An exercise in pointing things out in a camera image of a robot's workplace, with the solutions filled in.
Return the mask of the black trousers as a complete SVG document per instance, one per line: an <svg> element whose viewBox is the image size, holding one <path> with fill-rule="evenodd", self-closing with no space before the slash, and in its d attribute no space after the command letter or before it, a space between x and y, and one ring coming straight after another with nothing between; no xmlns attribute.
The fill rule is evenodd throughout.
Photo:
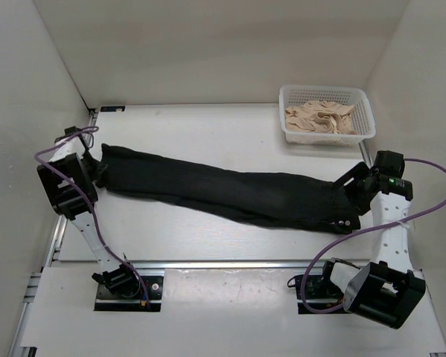
<svg viewBox="0 0 446 357"><path fill-rule="evenodd" d="M350 234L360 215L329 181L290 173L241 173L102 144L108 192L210 213L263 228Z"/></svg>

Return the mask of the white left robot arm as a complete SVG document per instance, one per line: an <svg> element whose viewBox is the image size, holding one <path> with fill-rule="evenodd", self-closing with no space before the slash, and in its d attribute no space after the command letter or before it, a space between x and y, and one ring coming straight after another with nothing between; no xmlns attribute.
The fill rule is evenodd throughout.
<svg viewBox="0 0 446 357"><path fill-rule="evenodd" d="M81 137L62 139L46 152L53 153L48 161L41 159L41 152L35 155L37 174L53 210L78 229L97 260L100 271L92 279L114 295L134 298L141 292L141 281L131 263L111 251L98 226L94 180L103 165Z"/></svg>

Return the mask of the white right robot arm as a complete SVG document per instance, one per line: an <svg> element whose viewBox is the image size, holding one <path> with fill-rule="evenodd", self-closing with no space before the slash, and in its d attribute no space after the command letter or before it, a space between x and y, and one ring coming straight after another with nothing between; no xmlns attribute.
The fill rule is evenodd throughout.
<svg viewBox="0 0 446 357"><path fill-rule="evenodd" d="M413 273L408 253L408 230L403 218L413 198L412 184L402 178L400 153L380 151L372 167L358 164L336 181L361 215L372 213L375 234L372 258L364 267L336 258L323 267L319 290L334 298L343 295L343 310L398 329L426 291Z"/></svg>

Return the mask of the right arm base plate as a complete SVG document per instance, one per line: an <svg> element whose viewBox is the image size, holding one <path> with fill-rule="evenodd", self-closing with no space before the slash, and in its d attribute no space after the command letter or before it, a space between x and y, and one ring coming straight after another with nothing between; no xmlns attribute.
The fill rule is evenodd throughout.
<svg viewBox="0 0 446 357"><path fill-rule="evenodd" d="M311 311L302 303L301 284L303 275L295 275L287 281L289 289L295 289L299 315L310 315ZM311 275L305 284L305 298L313 309L329 309L343 301L343 293L333 283L325 282L322 275Z"/></svg>

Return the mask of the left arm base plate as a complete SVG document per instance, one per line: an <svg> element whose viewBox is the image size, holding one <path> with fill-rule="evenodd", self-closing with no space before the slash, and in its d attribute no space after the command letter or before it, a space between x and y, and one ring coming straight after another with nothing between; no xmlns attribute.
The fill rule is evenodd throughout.
<svg viewBox="0 0 446 357"><path fill-rule="evenodd" d="M94 310L100 312L160 312L164 288L161 275L141 275L125 266L101 274L93 273L98 284Z"/></svg>

